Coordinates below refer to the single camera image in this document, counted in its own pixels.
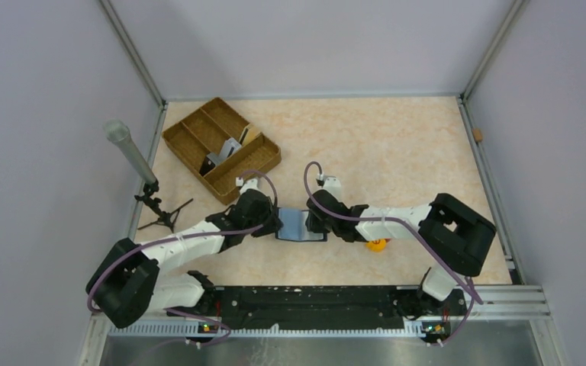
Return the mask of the navy blue card holder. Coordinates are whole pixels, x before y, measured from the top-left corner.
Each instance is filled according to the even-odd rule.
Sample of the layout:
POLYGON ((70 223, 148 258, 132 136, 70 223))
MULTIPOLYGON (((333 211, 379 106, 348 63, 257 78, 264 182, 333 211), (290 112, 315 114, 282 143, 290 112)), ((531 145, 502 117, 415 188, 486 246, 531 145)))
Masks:
POLYGON ((308 210, 280 207, 278 210, 282 227, 275 233, 277 240, 289 242, 326 242, 326 233, 315 233, 307 228, 308 210))

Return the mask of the woven brown divided tray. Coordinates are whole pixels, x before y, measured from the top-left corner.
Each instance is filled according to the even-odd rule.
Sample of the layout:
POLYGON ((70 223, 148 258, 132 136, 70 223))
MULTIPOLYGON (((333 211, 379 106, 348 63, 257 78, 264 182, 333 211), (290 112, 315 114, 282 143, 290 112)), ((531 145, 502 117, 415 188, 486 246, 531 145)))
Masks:
POLYGON ((282 160, 280 147, 221 98, 168 127, 163 140, 222 204, 238 198, 240 173, 267 173, 282 160))

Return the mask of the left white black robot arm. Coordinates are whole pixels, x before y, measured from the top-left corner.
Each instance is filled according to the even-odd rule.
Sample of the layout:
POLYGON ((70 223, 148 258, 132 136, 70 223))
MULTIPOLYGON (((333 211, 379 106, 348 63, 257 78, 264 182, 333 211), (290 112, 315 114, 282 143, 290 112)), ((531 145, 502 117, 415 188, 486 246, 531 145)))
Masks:
POLYGON ((267 236, 281 227, 276 203, 250 188, 225 211, 189 229, 144 244, 120 239, 86 285, 87 306, 118 328, 130 326, 147 312, 172 307, 205 315, 214 305, 214 295, 207 290, 211 283, 201 274, 168 274, 197 258, 238 246, 246 236, 267 236))

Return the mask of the silver card in tray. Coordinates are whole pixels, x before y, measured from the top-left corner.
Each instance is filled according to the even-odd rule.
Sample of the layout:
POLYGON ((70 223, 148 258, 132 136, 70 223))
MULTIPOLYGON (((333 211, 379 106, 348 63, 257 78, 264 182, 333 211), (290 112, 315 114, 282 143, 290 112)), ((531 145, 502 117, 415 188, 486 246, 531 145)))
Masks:
POLYGON ((206 157, 214 160, 216 165, 220 165, 236 151, 241 149, 241 147, 242 145, 238 141, 234 138, 230 138, 224 142, 219 153, 210 152, 206 157))

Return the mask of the gold card in tray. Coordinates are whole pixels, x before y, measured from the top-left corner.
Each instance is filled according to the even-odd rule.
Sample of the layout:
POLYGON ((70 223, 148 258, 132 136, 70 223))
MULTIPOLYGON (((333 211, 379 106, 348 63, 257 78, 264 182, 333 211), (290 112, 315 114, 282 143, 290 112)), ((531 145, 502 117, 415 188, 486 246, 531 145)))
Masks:
POLYGON ((239 143, 242 146, 246 146, 251 141, 256 139, 261 133, 262 132, 258 127, 249 124, 243 129, 243 132, 240 134, 239 143))

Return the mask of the grey microphone on tripod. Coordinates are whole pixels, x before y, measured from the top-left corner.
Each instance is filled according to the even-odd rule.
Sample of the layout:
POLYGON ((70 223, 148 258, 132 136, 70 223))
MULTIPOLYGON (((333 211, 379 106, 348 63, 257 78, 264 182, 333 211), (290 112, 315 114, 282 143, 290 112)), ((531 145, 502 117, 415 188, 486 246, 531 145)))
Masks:
POLYGON ((191 198, 187 200, 184 204, 171 212, 162 210, 160 207, 162 200, 153 196, 159 191, 159 180, 153 173, 147 160, 137 148, 128 126, 118 119, 107 120, 103 124, 103 131, 105 132, 107 140, 113 143, 121 151, 134 171, 143 181, 142 194, 135 194, 134 199, 148 207, 157 216, 154 221, 140 226, 138 230, 143 230, 147 227, 156 225, 167 227, 172 233, 174 233, 175 222, 179 218, 181 210, 192 203, 194 199, 191 198))

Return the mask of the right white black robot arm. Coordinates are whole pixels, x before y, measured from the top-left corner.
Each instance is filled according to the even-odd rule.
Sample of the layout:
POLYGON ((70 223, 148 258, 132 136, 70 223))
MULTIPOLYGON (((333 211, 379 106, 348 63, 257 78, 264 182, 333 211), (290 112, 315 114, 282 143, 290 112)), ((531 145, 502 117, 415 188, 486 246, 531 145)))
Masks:
POLYGON ((472 280, 481 274, 497 228, 451 194, 439 193, 432 202, 413 207, 348 207, 320 189, 308 198, 307 208, 324 229, 346 242, 417 240, 436 262, 417 293, 423 312, 441 311, 457 286, 482 302, 472 280))

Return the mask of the small brown block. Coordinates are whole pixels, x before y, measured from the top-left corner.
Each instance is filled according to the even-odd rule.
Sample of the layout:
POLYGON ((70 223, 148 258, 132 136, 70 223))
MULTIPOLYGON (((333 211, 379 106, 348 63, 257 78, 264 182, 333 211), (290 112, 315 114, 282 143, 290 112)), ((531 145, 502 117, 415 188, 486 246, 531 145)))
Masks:
POLYGON ((481 129, 477 127, 472 129, 472 136, 475 143, 480 143, 484 139, 481 129))

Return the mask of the yellow round toy block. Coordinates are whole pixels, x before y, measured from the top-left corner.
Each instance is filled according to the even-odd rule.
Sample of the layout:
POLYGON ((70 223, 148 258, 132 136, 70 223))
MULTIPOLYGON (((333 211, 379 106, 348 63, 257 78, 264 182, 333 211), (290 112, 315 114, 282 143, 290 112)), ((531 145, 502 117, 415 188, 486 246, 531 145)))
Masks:
POLYGON ((372 240, 365 244, 365 247, 372 252, 382 252, 388 244, 386 239, 372 240))

